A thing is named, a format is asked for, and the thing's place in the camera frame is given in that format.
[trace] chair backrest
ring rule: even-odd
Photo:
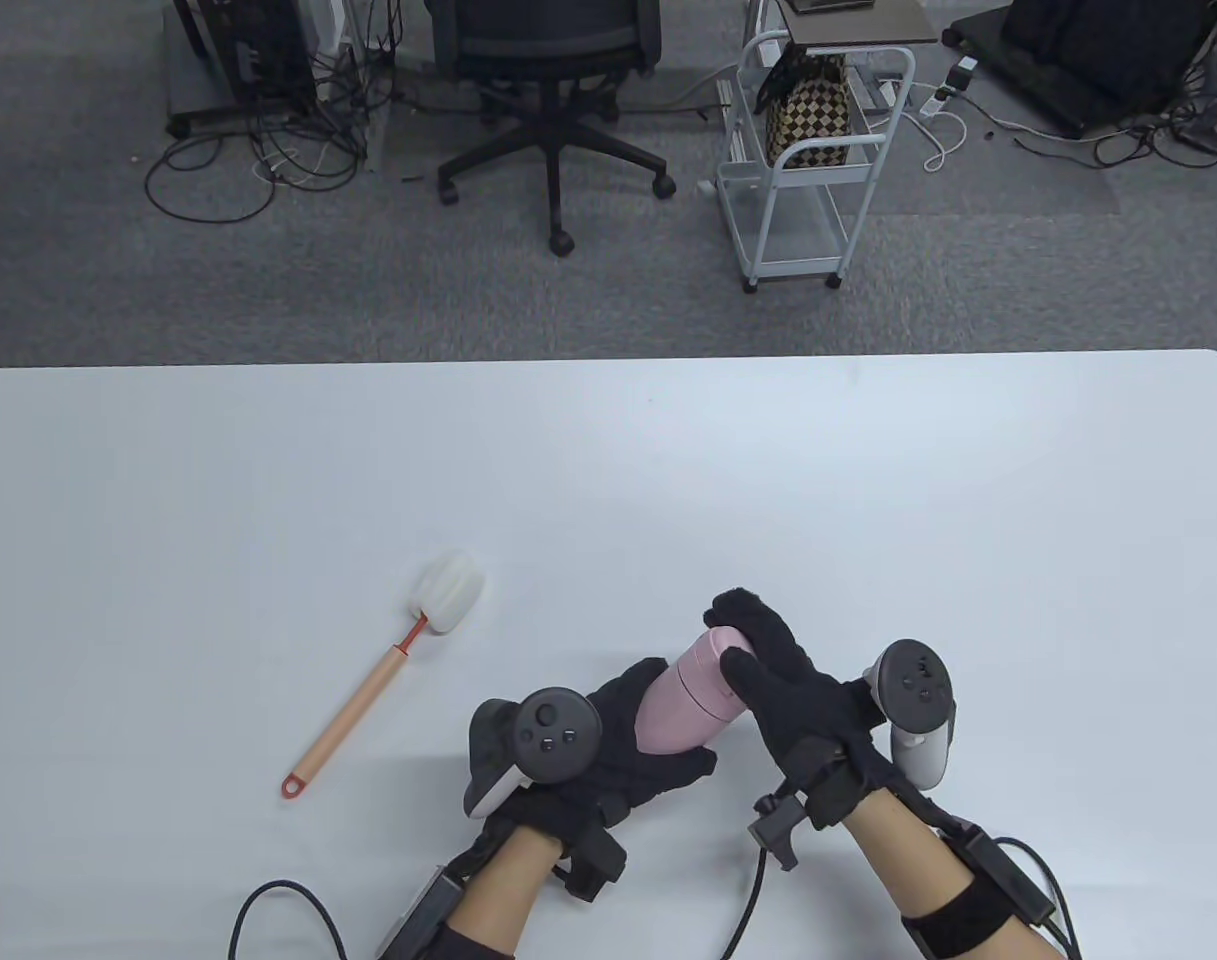
[[[639,49],[645,67],[662,55],[658,0],[426,0],[434,61],[461,56],[548,60]]]

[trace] hand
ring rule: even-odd
[[[791,750],[806,737],[821,737],[842,746],[867,793],[886,785],[892,764],[879,754],[870,739],[870,730],[884,722],[884,714],[874,704],[865,681],[841,684],[819,672],[786,622],[750,590],[739,588],[719,594],[703,619],[707,627],[738,628],[755,649],[755,657],[745,650],[727,650],[719,658],[719,669],[728,686],[755,714],[768,753],[787,777],[791,771],[786,771],[785,762]]]
[[[590,694],[588,700],[602,722],[602,739],[599,756],[588,771],[562,784],[534,784],[517,790],[494,816],[538,829],[572,846],[596,820],[612,827],[636,805],[713,773],[716,756],[710,750],[651,756],[641,754],[636,746],[635,713],[644,692],[666,667],[666,659],[660,657],[640,659]]]

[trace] black chair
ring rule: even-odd
[[[581,123],[617,114],[617,86],[630,71],[651,71],[662,55],[658,0],[426,0],[434,24],[434,63],[452,79],[479,84],[484,117],[512,116],[518,127],[453,157],[439,168],[439,201],[458,202],[453,179],[526,147],[545,155],[550,249],[572,252],[559,210],[559,151],[593,150],[654,173],[654,195],[675,196],[666,161]],[[594,86],[582,82],[602,78]],[[571,82],[566,96],[561,83]],[[534,83],[538,108],[526,108],[503,84]]]

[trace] chair base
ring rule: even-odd
[[[443,204],[458,202],[458,187],[453,178],[477,165],[498,161],[503,156],[516,155],[520,150],[539,147],[545,155],[545,192],[550,204],[550,252],[566,257],[576,243],[563,232],[563,214],[559,204],[559,152],[563,147],[593,150],[596,155],[613,156],[628,164],[643,165],[654,173],[654,195],[658,200],[675,196],[675,180],[666,173],[666,161],[646,150],[610,136],[607,133],[581,123],[585,114],[612,116],[616,111],[616,88],[604,91],[584,91],[573,83],[567,99],[559,96],[559,82],[538,84],[538,110],[527,110],[509,97],[497,96],[484,90],[486,116],[515,116],[520,125],[467,150],[449,159],[439,168],[439,201]]]

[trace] black sleeve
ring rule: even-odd
[[[426,951],[425,960],[515,960],[514,956],[476,943],[444,923]]]

